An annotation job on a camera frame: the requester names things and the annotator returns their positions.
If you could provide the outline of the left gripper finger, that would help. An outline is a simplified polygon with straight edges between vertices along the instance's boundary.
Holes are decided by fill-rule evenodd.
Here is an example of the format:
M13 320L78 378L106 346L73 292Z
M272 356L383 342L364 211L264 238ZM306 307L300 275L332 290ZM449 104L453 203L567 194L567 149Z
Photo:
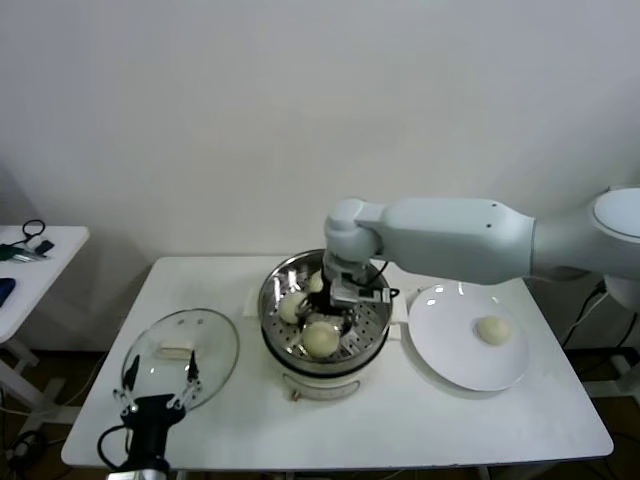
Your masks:
M121 378L121 387L113 391L114 399L120 405L120 414L129 415L138 410L138 405L133 396L133 389L140 364L140 356L135 355L131 364L124 370Z
M178 394L175 394L168 402L168 408L189 408L202 390L202 383L199 378L199 367L196 354L191 351L188 368L186 387Z

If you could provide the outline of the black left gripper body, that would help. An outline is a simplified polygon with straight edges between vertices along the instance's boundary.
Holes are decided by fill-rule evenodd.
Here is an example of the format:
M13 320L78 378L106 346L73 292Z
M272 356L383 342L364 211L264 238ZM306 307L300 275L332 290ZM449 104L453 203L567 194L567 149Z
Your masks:
M169 430L184 417L184 405L171 394L135 399L122 412L123 424L132 431L129 456L163 457Z

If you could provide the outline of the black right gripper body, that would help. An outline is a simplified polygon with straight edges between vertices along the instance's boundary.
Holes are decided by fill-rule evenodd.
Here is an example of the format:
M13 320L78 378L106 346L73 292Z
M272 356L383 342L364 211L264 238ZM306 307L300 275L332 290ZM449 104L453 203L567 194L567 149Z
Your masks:
M349 309L331 304L331 283L322 277L311 277L307 285L307 299L313 303L314 311L328 316L344 316Z

